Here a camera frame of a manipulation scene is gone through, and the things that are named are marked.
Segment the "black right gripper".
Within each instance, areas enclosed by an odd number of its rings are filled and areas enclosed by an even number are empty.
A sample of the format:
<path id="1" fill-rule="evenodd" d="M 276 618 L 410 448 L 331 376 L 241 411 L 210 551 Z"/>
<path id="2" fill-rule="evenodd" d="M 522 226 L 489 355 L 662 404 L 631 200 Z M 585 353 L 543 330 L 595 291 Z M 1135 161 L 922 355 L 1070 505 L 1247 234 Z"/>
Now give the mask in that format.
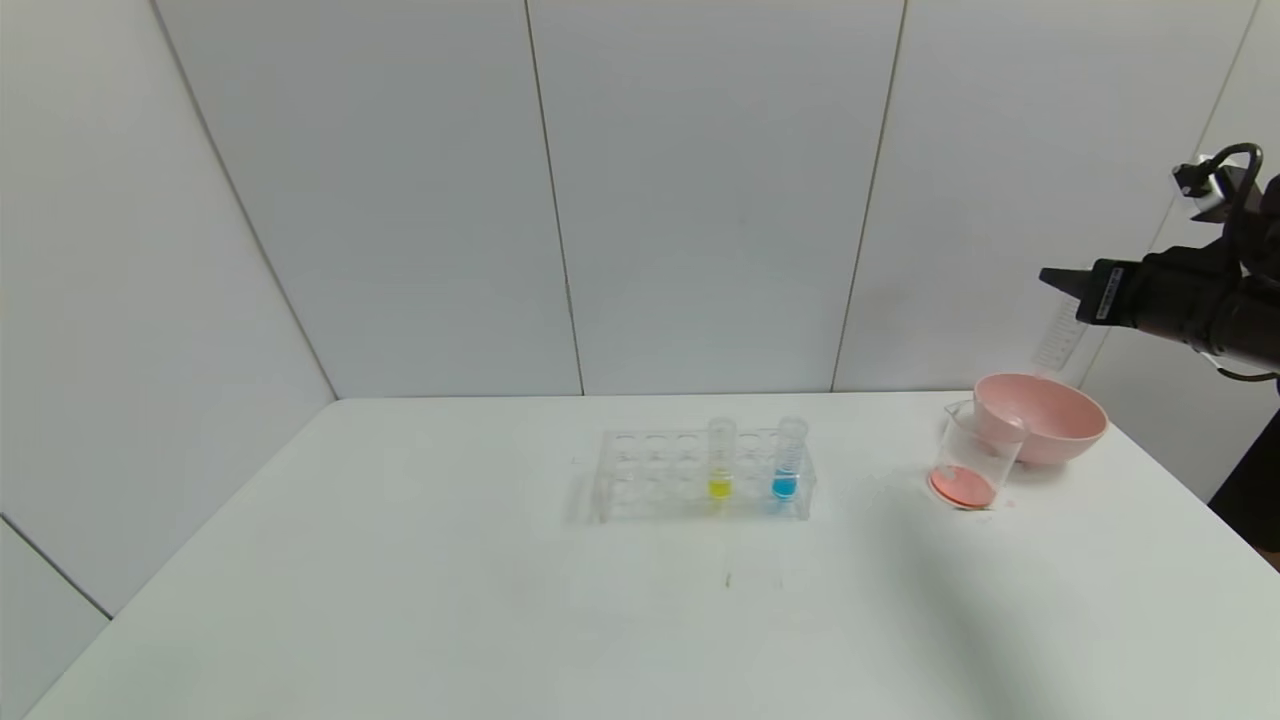
<path id="1" fill-rule="evenodd" d="M 1039 282 L 1079 300 L 1076 318 L 1124 327 L 1206 354 L 1240 354 L 1243 274 L 1221 246 L 1175 246 L 1139 261 L 1039 269 Z"/>

